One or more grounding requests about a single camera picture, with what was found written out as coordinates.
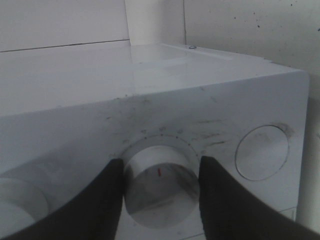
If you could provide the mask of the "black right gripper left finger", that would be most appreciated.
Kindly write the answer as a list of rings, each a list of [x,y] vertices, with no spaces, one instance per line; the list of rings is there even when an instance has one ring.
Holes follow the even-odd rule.
[[[109,161],[78,195],[8,240],[114,240],[124,195],[124,162]]]

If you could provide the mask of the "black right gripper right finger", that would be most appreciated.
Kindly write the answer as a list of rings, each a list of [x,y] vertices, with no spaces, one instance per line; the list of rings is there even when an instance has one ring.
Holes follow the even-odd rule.
[[[275,211],[213,157],[200,159],[199,210],[207,240],[318,240],[320,235]]]

